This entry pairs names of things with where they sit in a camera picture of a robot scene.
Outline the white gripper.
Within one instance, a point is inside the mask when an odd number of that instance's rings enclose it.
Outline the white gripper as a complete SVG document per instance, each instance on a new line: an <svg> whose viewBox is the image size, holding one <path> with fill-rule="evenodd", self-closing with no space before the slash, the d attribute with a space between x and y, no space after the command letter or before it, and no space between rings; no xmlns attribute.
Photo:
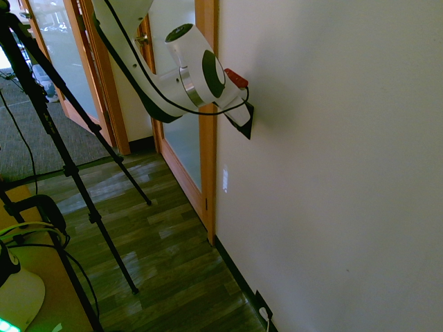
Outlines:
<svg viewBox="0 0 443 332"><path fill-rule="evenodd" d="M224 90L217 99L217 113L227 116L236 125L245 125L248 122L248 110L242 92Z"/></svg>

